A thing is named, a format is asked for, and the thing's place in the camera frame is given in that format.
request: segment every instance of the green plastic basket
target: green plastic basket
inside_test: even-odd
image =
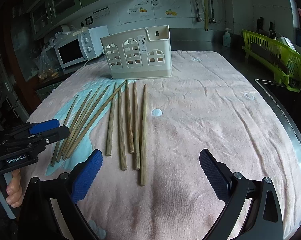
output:
[[[274,73],[274,79],[278,83],[284,83],[290,91],[300,92],[301,90],[301,54],[292,50],[288,46],[279,41],[275,41],[264,35],[242,30],[245,46],[243,50],[246,52],[246,58],[252,56],[263,65],[268,67]],[[286,74],[278,66],[271,64],[269,61],[252,52],[250,41],[255,42],[284,63],[289,73]]]

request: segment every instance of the pink towel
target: pink towel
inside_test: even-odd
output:
[[[202,239],[224,207],[199,165],[199,153],[207,148],[232,172],[247,179],[273,180],[287,238],[301,221],[301,172],[292,143],[272,109],[218,53],[173,51],[172,66],[170,78],[137,81],[139,108],[143,85],[148,86],[146,186],[138,185],[139,172],[128,150],[128,169],[120,170],[116,114],[112,156],[104,156],[88,194],[78,203],[84,217],[103,228],[106,239]],[[107,62],[79,69],[43,101],[30,122],[52,118],[94,80],[97,69],[108,72]],[[157,108],[161,116],[152,115]],[[108,118],[109,112],[90,133],[93,148],[102,152]],[[45,176],[52,151],[48,146],[39,161],[25,169],[25,181],[33,176],[56,178],[64,171],[60,168]],[[249,203],[230,238],[238,235]]]

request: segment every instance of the blue gripper pad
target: blue gripper pad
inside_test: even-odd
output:
[[[86,160],[85,166],[73,182],[71,199],[73,203],[85,198],[90,186],[93,183],[99,169],[103,164],[103,155],[100,150],[94,150]]]
[[[199,163],[218,199],[225,201],[227,204],[230,199],[229,184],[219,169],[218,162],[209,150],[204,149],[201,151]]]
[[[51,130],[53,128],[59,127],[59,120],[52,119],[45,122],[40,122],[38,124],[33,125],[32,128],[29,129],[30,134],[38,134],[41,132],[45,132],[47,130]]]

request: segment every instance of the finger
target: finger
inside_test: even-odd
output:
[[[10,195],[6,198],[6,202],[9,205],[14,204],[15,202],[17,202],[22,196],[22,187],[20,186],[18,191],[15,192],[13,195]]]
[[[18,173],[17,175],[13,176],[11,182],[6,188],[6,192],[8,195],[13,195],[19,190],[19,184],[21,182],[21,175]]]
[[[23,202],[23,195],[21,195],[20,199],[17,200],[14,204],[11,205],[11,207],[19,207]]]
[[[17,169],[17,170],[14,170],[12,171],[12,176],[17,176],[19,174],[19,172],[21,171],[21,169]]]

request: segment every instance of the white microwave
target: white microwave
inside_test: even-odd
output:
[[[107,26],[95,27],[75,36],[67,37],[55,46],[55,52],[62,68],[99,57],[104,53],[100,38],[108,36]]]

